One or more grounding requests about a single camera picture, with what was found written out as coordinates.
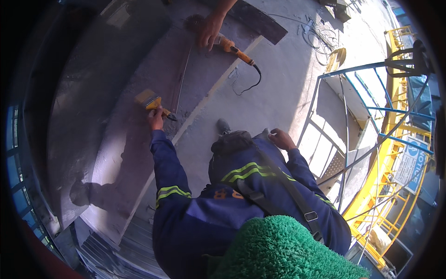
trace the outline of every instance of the shoe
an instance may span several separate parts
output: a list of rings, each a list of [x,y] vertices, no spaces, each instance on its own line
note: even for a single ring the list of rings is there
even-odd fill
[[[231,132],[231,128],[229,128],[229,124],[223,118],[220,118],[217,121],[217,130],[219,132],[219,135],[221,135],[221,136],[224,136]]]

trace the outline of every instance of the electric cable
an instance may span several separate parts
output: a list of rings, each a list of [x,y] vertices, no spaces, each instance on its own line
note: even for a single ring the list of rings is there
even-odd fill
[[[239,79],[239,73],[237,72],[237,68],[234,69],[234,70],[235,70],[235,74],[236,74],[236,78],[235,78],[235,80],[231,83],[231,88],[232,88],[232,91],[234,92],[234,94],[236,94],[237,96],[242,96],[243,92],[248,91],[249,89],[253,88],[254,86],[257,86],[257,85],[260,83],[260,81],[262,80],[262,73],[260,73],[260,70],[259,70],[259,68],[257,67],[257,65],[254,64],[253,67],[259,72],[259,75],[260,75],[259,81],[258,81],[256,84],[254,84],[253,86],[251,86],[250,88],[243,90],[241,93],[237,93],[237,92],[235,91],[235,89],[234,89],[234,85],[235,85],[235,83],[237,82],[237,80]]]
[[[276,17],[282,17],[282,18],[286,18],[286,19],[289,19],[289,20],[292,20],[292,21],[296,21],[296,22],[302,23],[304,25],[309,25],[308,22],[305,23],[305,22],[299,21],[299,20],[294,19],[294,18],[285,17],[285,16],[274,14],[274,13],[269,13],[268,15],[276,16]],[[327,35],[324,35],[324,34],[321,33],[322,31],[330,31],[330,32],[332,32],[334,34],[335,37],[329,37]],[[310,36],[314,36],[316,38],[316,42],[317,42],[316,45],[314,45],[311,42]],[[332,49],[334,49],[336,47],[336,45],[339,45],[339,38],[336,39],[336,32],[331,30],[331,29],[318,29],[316,27],[311,26],[307,33],[302,31],[302,38],[304,39],[304,41],[305,41],[305,43],[307,45],[309,45],[312,49],[314,49],[316,51],[316,54],[315,54],[316,60],[322,66],[326,66],[327,63],[323,63],[323,62],[321,62],[319,60],[318,53],[325,55],[326,60],[328,61],[328,58],[329,58],[329,55],[332,52]],[[331,39],[334,44],[333,45],[330,44],[328,39]]]
[[[256,84],[254,84],[253,86],[251,86],[250,88],[245,89],[245,90],[243,90],[242,92],[240,92],[240,95],[236,93],[238,96],[242,96],[243,92],[248,91],[249,89],[253,88],[254,86],[259,85],[260,81],[262,80],[262,73],[260,72],[259,67],[257,67],[256,64],[254,64],[253,67],[254,67],[254,68],[257,70],[257,72],[259,73],[259,81],[258,81]]]
[[[423,84],[423,87],[420,90],[420,93],[418,94],[418,96],[416,97],[416,99],[414,100],[414,104],[416,104],[420,99],[421,99],[421,95],[424,91],[424,89],[427,86],[427,82],[429,81],[429,77],[430,74],[427,75],[426,81]],[[364,153],[361,157],[359,157],[358,159],[356,159],[354,162],[352,162],[350,165],[348,165],[347,167],[343,168],[342,170],[338,171],[337,173],[335,173],[334,175],[332,175],[331,177],[327,178],[326,180],[322,181],[321,183],[318,184],[318,186],[321,186],[325,183],[327,183],[328,181],[331,181],[332,179],[338,177],[340,174],[342,174],[343,172],[351,169],[352,167],[354,167],[357,163],[359,163],[360,161],[362,161],[364,158],[366,158],[370,153],[373,152],[373,150],[375,150],[376,147],[380,146],[386,139],[388,139],[393,132],[396,131],[396,129],[398,129],[399,126],[401,126],[401,124],[403,124],[403,122],[405,121],[406,117],[413,111],[413,109],[415,108],[415,106],[411,106],[409,107],[409,109],[406,111],[406,113],[403,115],[403,117],[401,118],[401,120],[381,139],[378,141],[377,144],[375,144],[374,147],[372,147],[371,149],[369,149],[369,151],[367,151],[366,153]]]

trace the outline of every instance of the yellow railing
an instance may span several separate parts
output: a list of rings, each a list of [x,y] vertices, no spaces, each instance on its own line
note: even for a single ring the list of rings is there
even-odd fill
[[[414,39],[413,33],[409,26],[389,30],[387,31],[387,35],[389,36],[392,53],[397,50],[411,47],[405,45],[405,42],[410,39],[410,36],[412,36],[412,40]],[[396,57],[396,59],[407,58],[409,57],[406,54]],[[394,73],[400,72],[399,70],[394,69],[392,69],[392,71]],[[399,110],[407,110],[409,106],[407,103],[407,86],[408,85],[406,78],[393,78],[389,80],[389,82],[387,82],[387,91],[390,94],[390,98],[394,108]],[[395,125],[403,117],[403,114],[396,112],[387,112],[386,117],[387,121],[383,123],[382,127],[383,133],[388,133],[393,127],[395,127]],[[405,135],[414,135],[416,133],[430,138],[430,132],[417,127],[413,127],[408,123],[403,123],[403,125],[401,125],[392,136],[402,138]],[[406,224],[407,219],[409,218],[410,213],[415,206],[415,202],[420,193],[421,184],[424,179],[426,166],[424,167],[423,175],[419,182],[420,186],[418,187],[411,203],[409,202],[409,200],[411,199],[412,194],[409,193],[407,197],[402,197],[400,196],[401,192],[398,192],[395,195],[395,193],[399,191],[403,185],[398,185],[397,183],[390,181],[389,177],[393,176],[394,172],[396,171],[395,162],[398,156],[402,154],[402,150],[404,147],[405,146],[402,143],[394,141],[392,139],[387,139],[383,142],[383,144],[379,148],[379,152],[376,155],[379,160],[375,158],[364,186],[358,192],[355,199],[350,203],[343,214],[346,220],[352,219],[348,221],[352,236],[354,236],[362,246],[366,246],[367,252],[375,259],[375,261],[377,262],[376,266],[379,269],[382,269],[386,266],[386,262],[384,261],[383,256],[388,251],[390,246],[394,243],[404,225]],[[381,193],[384,186],[388,186],[388,193],[376,196],[377,192]],[[376,207],[375,210],[370,210],[379,203],[377,199],[388,200],[382,205]],[[404,202],[404,205],[395,221],[392,222],[387,219],[387,216],[397,199],[402,200]],[[407,212],[404,212],[407,206],[409,206],[409,210]],[[373,244],[370,243],[370,241],[367,241],[368,234],[370,232],[370,230],[368,229],[368,225],[371,225],[372,228],[374,226],[378,226],[384,227],[388,230],[387,235],[391,237],[390,244],[387,245],[387,247],[385,247],[385,249],[380,253],[377,251],[376,247],[374,247]]]

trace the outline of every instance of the human hand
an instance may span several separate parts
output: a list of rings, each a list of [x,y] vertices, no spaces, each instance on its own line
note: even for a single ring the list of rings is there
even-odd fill
[[[220,32],[225,16],[225,13],[214,11],[206,17],[197,35],[198,47],[207,47],[208,51],[212,50],[212,46],[214,45],[215,39]]]
[[[147,122],[150,124],[150,129],[152,131],[154,130],[161,130],[163,129],[165,116],[163,116],[163,107],[159,105],[157,109],[152,109],[149,112],[149,115],[147,116]]]
[[[271,134],[268,135],[268,138],[280,149],[288,151],[297,148],[288,133],[280,129],[275,128],[272,130]]]

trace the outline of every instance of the reflective stripe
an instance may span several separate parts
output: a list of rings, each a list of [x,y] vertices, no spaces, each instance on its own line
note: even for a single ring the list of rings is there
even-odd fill
[[[239,178],[240,178],[240,179],[245,179],[245,178],[247,178],[248,176],[250,176],[251,174],[253,174],[253,173],[255,173],[255,172],[258,172],[261,176],[276,176],[276,174],[273,173],[273,172],[266,172],[266,173],[264,173],[264,172],[260,172],[259,169],[254,168],[254,169],[250,170],[248,173],[246,173],[246,174],[244,174],[244,175],[234,175],[234,176],[229,180],[229,182],[234,182],[236,179],[239,179]]]
[[[242,171],[246,170],[247,168],[249,168],[250,166],[256,166],[256,167],[259,168],[259,169],[269,169],[269,167],[259,166],[259,165],[257,165],[256,162],[251,162],[251,163],[248,163],[248,164],[246,164],[245,166],[241,167],[240,169],[230,171],[227,175],[225,175],[225,176],[222,178],[221,181],[224,181],[224,180],[225,180],[228,176],[230,176],[232,173],[234,173],[234,172],[242,172]]]
[[[177,185],[170,186],[170,187],[163,187],[163,188],[161,188],[161,189],[158,191],[158,194],[157,194],[157,203],[156,203],[156,205],[155,205],[155,208],[158,208],[158,206],[160,206],[159,203],[158,203],[158,201],[159,201],[160,199],[163,199],[163,198],[165,198],[165,197],[167,197],[167,196],[170,196],[171,194],[179,194],[179,195],[185,196],[186,198],[189,198],[189,199],[192,198],[192,196],[190,195],[189,192],[184,192],[184,191],[181,190]]]
[[[230,171],[227,175],[225,175],[221,181],[229,181],[229,182],[234,182],[236,179],[240,178],[240,179],[245,179],[248,176],[250,176],[253,173],[259,173],[261,176],[276,176],[275,173],[271,172],[271,169],[268,166],[259,166],[257,165],[256,162],[250,162],[248,164],[246,164],[245,166],[241,167],[240,169],[236,169],[233,171]],[[286,174],[285,172],[283,172],[286,177],[291,180],[291,181],[295,181],[295,179],[293,179],[291,176],[289,176],[288,174]]]
[[[321,200],[323,200],[325,203],[327,203],[329,206],[333,207],[334,209],[336,209],[336,207],[329,201],[329,200],[325,200],[324,198],[322,198],[321,196],[319,196],[318,194],[315,194],[317,197],[319,197]]]
[[[286,174],[284,171],[283,171],[283,173],[286,175],[286,177],[287,177],[289,180],[291,180],[291,181],[296,181],[294,178],[292,178],[291,176],[289,176],[288,174]]]

